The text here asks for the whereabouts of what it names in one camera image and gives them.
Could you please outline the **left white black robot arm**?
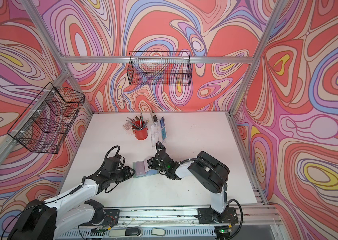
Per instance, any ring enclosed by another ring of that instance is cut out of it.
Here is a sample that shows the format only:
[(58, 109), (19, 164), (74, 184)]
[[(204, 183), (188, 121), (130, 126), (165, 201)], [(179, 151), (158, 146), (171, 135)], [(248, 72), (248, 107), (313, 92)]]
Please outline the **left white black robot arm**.
[(98, 226), (107, 218), (103, 204), (93, 200), (100, 193), (110, 193), (111, 184), (129, 180), (135, 170), (125, 165), (119, 154), (120, 146), (114, 146), (114, 156), (109, 154), (101, 166), (81, 183), (66, 192), (45, 201), (33, 200), (17, 216), (9, 240), (54, 240), (82, 224)]

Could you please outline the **mint green card wallet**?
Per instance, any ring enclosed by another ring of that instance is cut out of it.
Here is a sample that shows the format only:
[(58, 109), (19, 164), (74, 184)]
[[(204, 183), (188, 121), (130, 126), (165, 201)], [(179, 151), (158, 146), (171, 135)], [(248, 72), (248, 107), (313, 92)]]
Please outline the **mint green card wallet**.
[(159, 174), (158, 170), (148, 168), (147, 161), (133, 162), (133, 169), (135, 170), (133, 178), (143, 178)]

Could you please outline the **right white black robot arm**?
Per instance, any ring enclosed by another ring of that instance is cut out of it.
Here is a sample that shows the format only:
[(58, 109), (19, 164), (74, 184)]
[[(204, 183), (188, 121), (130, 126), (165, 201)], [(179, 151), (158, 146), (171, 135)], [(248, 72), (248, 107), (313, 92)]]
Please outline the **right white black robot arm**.
[(186, 177), (194, 177), (211, 194), (208, 208), (199, 208), (195, 218), (200, 224), (224, 224), (231, 226), (241, 223), (243, 216), (230, 207), (234, 202), (240, 213), (242, 207), (236, 200), (228, 200), (229, 168), (208, 153), (201, 151), (195, 158), (175, 162), (161, 142), (156, 143), (156, 155), (147, 160), (150, 170), (157, 170), (169, 180), (179, 181)]

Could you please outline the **clear acrylic card holder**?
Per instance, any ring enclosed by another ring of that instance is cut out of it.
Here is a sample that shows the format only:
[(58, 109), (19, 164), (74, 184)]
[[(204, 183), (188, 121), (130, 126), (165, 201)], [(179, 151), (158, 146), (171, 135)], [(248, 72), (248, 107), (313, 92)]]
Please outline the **clear acrylic card holder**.
[(162, 140), (160, 119), (156, 123), (153, 123), (150, 125), (150, 134), (151, 134), (152, 150), (156, 148), (157, 142), (161, 142), (162, 144), (165, 143)]

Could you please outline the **red card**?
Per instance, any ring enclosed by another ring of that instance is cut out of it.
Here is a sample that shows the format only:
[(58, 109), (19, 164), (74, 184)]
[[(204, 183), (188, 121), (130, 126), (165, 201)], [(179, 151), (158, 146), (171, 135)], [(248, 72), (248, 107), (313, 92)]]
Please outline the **red card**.
[(134, 168), (136, 170), (136, 178), (144, 176), (146, 174), (144, 161), (134, 162)]

